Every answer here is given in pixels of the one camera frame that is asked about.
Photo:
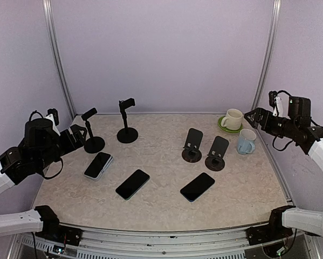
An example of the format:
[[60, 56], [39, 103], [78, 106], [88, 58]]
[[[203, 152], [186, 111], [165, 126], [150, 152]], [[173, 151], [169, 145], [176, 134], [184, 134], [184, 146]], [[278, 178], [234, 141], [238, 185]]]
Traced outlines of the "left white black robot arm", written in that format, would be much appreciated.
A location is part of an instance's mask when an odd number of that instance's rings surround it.
[[[58, 132], [52, 115], [28, 121], [22, 142], [0, 156], [0, 194], [33, 174], [47, 179], [44, 170], [54, 162], [63, 162], [64, 155], [81, 148], [86, 134], [86, 128], [76, 124]], [[0, 215], [0, 237], [28, 232], [47, 234], [58, 240], [64, 235], [64, 227], [49, 206]]]

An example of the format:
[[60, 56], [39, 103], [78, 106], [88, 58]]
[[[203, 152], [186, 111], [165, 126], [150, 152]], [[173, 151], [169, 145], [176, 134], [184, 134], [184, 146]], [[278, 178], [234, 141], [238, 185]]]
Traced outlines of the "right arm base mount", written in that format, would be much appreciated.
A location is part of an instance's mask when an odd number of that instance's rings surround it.
[[293, 235], [293, 230], [290, 228], [272, 227], [269, 224], [250, 227], [245, 232], [250, 246], [280, 240]]

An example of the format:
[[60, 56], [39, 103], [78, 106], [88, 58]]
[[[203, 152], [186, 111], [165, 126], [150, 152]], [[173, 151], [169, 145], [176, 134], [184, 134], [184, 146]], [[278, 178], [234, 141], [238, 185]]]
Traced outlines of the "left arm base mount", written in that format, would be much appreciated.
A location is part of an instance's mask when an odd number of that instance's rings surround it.
[[36, 236], [63, 245], [78, 246], [83, 231], [79, 228], [68, 227], [61, 224], [49, 224], [43, 230], [36, 232]]

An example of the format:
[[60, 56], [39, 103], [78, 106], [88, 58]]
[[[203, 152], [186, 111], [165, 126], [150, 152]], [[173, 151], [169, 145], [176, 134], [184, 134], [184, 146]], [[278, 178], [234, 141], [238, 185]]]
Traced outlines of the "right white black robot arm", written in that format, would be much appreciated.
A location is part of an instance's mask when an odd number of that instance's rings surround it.
[[[269, 93], [269, 104], [274, 109], [263, 108], [244, 114], [251, 127], [274, 136], [289, 138], [308, 155], [323, 172], [323, 126], [311, 117], [311, 101], [304, 97], [288, 97], [287, 117], [281, 116], [281, 101], [278, 92]], [[293, 229], [302, 230], [310, 235], [323, 237], [323, 212], [304, 210], [295, 206], [282, 206], [273, 209], [269, 222], [264, 228], [267, 238], [275, 240], [282, 234], [291, 234]]]

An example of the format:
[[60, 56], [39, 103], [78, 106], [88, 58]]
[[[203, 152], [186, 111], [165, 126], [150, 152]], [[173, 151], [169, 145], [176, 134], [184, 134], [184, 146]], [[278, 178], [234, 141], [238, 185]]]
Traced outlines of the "teal phone black screen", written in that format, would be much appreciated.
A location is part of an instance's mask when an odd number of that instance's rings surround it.
[[124, 200], [129, 200], [149, 179], [147, 173], [137, 169], [116, 188], [115, 192]]

